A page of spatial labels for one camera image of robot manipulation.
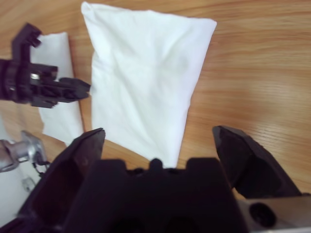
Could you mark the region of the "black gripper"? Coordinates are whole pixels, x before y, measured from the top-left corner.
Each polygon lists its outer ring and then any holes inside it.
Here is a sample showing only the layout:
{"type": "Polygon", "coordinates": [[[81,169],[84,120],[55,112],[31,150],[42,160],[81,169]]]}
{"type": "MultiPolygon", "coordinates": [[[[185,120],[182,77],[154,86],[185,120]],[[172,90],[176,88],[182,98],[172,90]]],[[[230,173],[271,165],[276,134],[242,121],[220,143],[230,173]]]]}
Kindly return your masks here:
{"type": "Polygon", "coordinates": [[[59,82],[79,90],[57,93],[58,68],[14,60],[0,61],[0,99],[34,107],[53,108],[58,102],[75,102],[89,97],[91,85],[77,78],[60,78],[59,82]]]}

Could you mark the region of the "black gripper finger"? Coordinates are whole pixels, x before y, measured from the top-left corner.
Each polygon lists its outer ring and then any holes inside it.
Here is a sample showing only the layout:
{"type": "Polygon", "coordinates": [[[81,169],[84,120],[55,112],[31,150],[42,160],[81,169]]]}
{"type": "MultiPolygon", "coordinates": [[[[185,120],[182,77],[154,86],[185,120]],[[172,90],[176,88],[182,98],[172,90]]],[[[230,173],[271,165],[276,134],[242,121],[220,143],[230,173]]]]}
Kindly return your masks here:
{"type": "Polygon", "coordinates": [[[298,197],[302,193],[273,155],[239,129],[215,126],[216,151],[230,186],[247,199],[298,197]]]}
{"type": "Polygon", "coordinates": [[[100,160],[105,131],[83,133],[50,164],[20,209],[20,233],[59,233],[92,164],[100,160]]]}

